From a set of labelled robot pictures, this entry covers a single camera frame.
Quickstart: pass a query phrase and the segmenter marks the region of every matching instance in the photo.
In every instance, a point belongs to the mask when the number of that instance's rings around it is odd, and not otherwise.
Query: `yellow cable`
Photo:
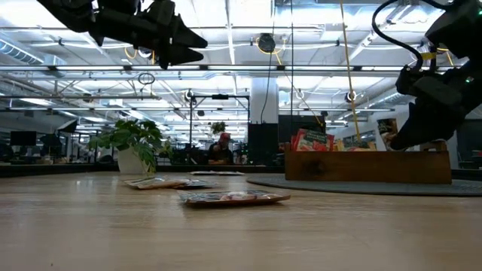
[[[124,53],[126,53],[126,56],[129,57],[130,59],[135,59],[137,56],[137,50],[134,53],[134,56],[129,55],[129,52],[127,52],[127,47],[124,48]]]
[[[345,14],[343,10],[343,0],[340,0],[340,9],[341,9],[341,20],[343,22],[343,37],[345,38],[345,57],[346,57],[346,70],[348,71],[348,82],[349,82],[349,95],[352,98],[352,112],[353,112],[353,120],[355,121],[355,130],[356,130],[356,138],[360,142],[362,139],[360,137],[360,129],[358,127],[358,118],[356,117],[356,109],[355,109],[355,94],[353,91],[352,85],[352,75],[349,69],[349,56],[348,56],[348,42],[346,41],[346,26],[345,26]]]
[[[279,56],[278,56],[277,53],[275,53],[275,56],[276,56],[276,58],[278,59],[278,63],[279,63],[280,65],[282,65],[281,59],[279,58]]]
[[[280,65],[283,65],[282,62],[281,62],[281,59],[278,57],[278,54],[276,54],[276,57],[278,58],[279,64],[280,64]],[[285,72],[285,76],[287,77],[287,79],[289,80],[289,82],[291,83],[291,85],[293,86],[293,88],[294,88],[295,90],[297,90],[297,88],[296,88],[296,87],[294,86],[294,84],[293,84],[293,81],[291,81],[291,79],[290,79],[289,76],[286,74],[286,72]],[[311,108],[310,108],[310,106],[308,105],[307,101],[305,101],[304,98],[302,97],[301,91],[300,91],[300,99],[301,99],[301,100],[304,102],[304,104],[308,107],[308,111],[310,111],[311,113],[313,113],[313,116],[315,116],[315,119],[316,119],[316,121],[318,122],[318,124],[319,124],[321,127],[323,127],[323,123],[320,121],[320,119],[318,119],[318,116],[316,115],[316,113],[315,113],[313,110],[311,110]]]
[[[449,59],[450,64],[453,66],[452,57],[450,56],[450,52],[449,52],[449,51],[447,51],[447,58]]]

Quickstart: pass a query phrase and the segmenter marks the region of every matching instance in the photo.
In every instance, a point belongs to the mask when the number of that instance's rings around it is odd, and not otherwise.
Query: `potted plant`
[[[154,121],[119,120],[113,130],[93,137],[89,148],[117,148],[117,161],[122,174],[156,172],[154,153],[166,151],[162,135]]]
[[[226,123],[224,123],[224,121],[213,123],[211,125],[211,131],[214,135],[219,134],[220,132],[226,132]]]

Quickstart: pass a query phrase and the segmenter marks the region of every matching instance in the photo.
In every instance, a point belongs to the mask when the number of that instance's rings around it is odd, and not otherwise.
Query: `cable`
[[[403,47],[407,50],[409,50],[410,52],[412,52],[415,57],[416,57],[416,65],[415,65],[415,69],[416,70],[420,70],[422,68],[422,65],[423,65],[423,58],[422,58],[422,55],[419,53],[419,51],[413,49],[411,46],[409,46],[408,44],[405,44],[401,41],[397,41],[396,39],[394,38],[390,38],[388,35],[385,35],[383,34],[380,29],[378,28],[378,25],[377,25],[377,15],[379,12],[381,12],[382,9],[386,8],[388,5],[390,4],[393,4],[395,3],[397,0],[388,0],[387,2],[381,4],[374,12],[374,15],[372,16],[371,18],[371,26],[373,27],[375,33],[377,33],[381,38],[385,39],[386,41],[388,42],[391,42],[393,44],[396,44],[400,47]],[[343,6],[343,0],[340,0],[340,5]]]
[[[381,5],[380,7],[382,8],[378,8],[378,12],[380,12],[384,7],[383,5]],[[353,85],[352,85],[352,74],[350,72],[350,66],[349,66],[349,55],[348,55],[348,47],[346,46],[348,44],[348,41],[347,41],[347,38],[346,38],[346,27],[345,27],[345,12],[343,10],[343,0],[340,0],[340,9],[341,9],[341,20],[342,20],[342,28],[343,28],[343,37],[345,38],[345,57],[346,57],[346,70],[348,71],[348,83],[349,83],[349,96],[351,98],[351,103],[352,103],[352,113],[353,113],[353,120],[355,121],[355,131],[356,131],[356,138],[358,139],[358,141],[360,142],[362,139],[360,137],[360,129],[358,127],[358,118],[356,116],[356,109],[355,109],[355,93],[353,91]],[[374,14],[374,18],[373,18],[373,22],[375,22],[375,17],[377,16],[377,12],[375,11],[375,14]],[[415,52],[418,53],[417,50],[413,49],[412,47],[408,46],[410,49],[414,50]]]
[[[422,68],[422,65],[423,65],[423,58],[422,58],[422,55],[415,49],[413,49],[410,45],[408,44],[405,44],[401,41],[397,41],[395,40],[394,38],[391,38],[389,37],[388,35],[385,35],[383,34],[380,29],[378,28],[378,25],[377,25],[377,21],[376,21],[376,18],[377,18],[377,15],[379,12],[381,12],[382,9],[386,8],[388,5],[392,4],[392,3],[395,3],[397,0],[388,0],[387,2],[381,4],[381,6],[379,6],[375,12],[374,12],[374,15],[371,19],[371,26],[373,27],[374,31],[383,39],[385,39],[386,41],[389,41],[393,44],[396,44],[400,47],[403,47],[404,49],[407,49],[409,50],[410,52],[412,52],[415,57],[416,57],[416,65],[415,65],[415,69],[416,70],[420,70]],[[444,10],[446,11],[447,9],[449,9],[452,5],[443,5],[443,4],[439,4],[433,0],[422,0],[424,1],[425,3],[433,6],[434,8],[438,8],[438,9],[441,9],[441,10]]]
[[[274,18],[274,14],[275,14],[275,11],[276,11],[276,6],[274,7],[274,11],[273,11],[273,31],[271,33],[271,36],[274,37],[274,23],[275,23],[275,18]],[[268,93],[270,92],[270,77],[271,77],[271,62],[273,60],[273,52],[270,53],[270,64],[268,65],[268,82],[267,82],[267,86],[266,86],[266,96],[264,97],[264,104],[263,104],[263,109],[261,110],[261,118],[260,118],[260,121],[261,121],[261,124],[263,124],[263,115],[264,115],[264,109],[266,108],[266,104],[268,103]]]
[[[285,76],[287,77],[288,81],[291,83],[292,87],[301,94],[301,91],[299,91],[299,90],[294,86],[293,81],[292,81],[291,78],[288,76],[288,74],[286,74],[286,72],[284,72],[284,73],[285,73]],[[313,113],[313,116],[315,116],[315,119],[316,119],[316,121],[318,122],[318,124],[319,124],[320,126],[323,126],[323,123],[319,120],[319,118],[318,118],[318,116],[316,115],[316,113],[315,113],[313,110],[311,110],[311,107],[308,105],[307,101],[306,101],[302,96],[300,96],[300,99],[301,99],[301,100],[304,102],[304,104],[308,107],[308,111],[310,111],[310,112]]]
[[[126,53],[126,56],[129,57],[130,59],[135,59],[137,56],[137,50],[134,53],[134,56],[129,55],[129,52],[127,52],[127,47],[124,48],[124,53]]]
[[[453,66],[452,57],[450,56],[450,52],[446,52],[447,58],[449,59],[450,64]]]

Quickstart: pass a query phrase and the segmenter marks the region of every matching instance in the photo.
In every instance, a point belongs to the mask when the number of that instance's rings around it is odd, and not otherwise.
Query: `snack bag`
[[[135,181],[125,181],[126,184],[140,190],[174,188],[174,189],[200,189],[211,188],[213,183],[208,181],[191,179],[164,179],[164,178],[144,178]]]
[[[187,205],[248,205],[287,200],[290,195],[280,195],[263,190],[225,191],[210,193],[182,193],[181,201]]]
[[[334,135],[307,129],[299,129],[296,151],[333,151]]]
[[[378,132],[382,137],[387,151],[393,151],[390,142],[398,133],[397,120],[395,118],[378,120]]]

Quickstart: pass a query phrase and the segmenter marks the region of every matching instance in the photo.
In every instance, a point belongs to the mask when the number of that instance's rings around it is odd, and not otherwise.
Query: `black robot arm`
[[[422,0],[445,13],[427,31],[431,48],[444,46],[455,56],[468,57],[461,68],[437,73],[436,59],[429,70],[422,70],[423,58],[412,47],[383,34],[375,23],[376,16],[396,0],[388,0],[375,11],[374,31],[387,41],[412,52],[417,62],[406,65],[400,73],[396,89],[400,94],[416,97],[409,104],[409,118],[394,137],[390,146],[404,150],[436,139],[448,140],[462,124],[465,116],[482,103],[482,51],[477,40],[482,30],[482,4],[479,0],[455,0],[451,5],[440,5]]]
[[[60,22],[74,32],[89,32],[99,46],[104,38],[132,44],[135,49],[155,51],[156,62],[163,69],[169,65],[200,61],[203,55],[194,48],[205,48],[208,43],[192,32],[174,14],[175,3],[154,0],[141,10],[140,0],[38,0]]]

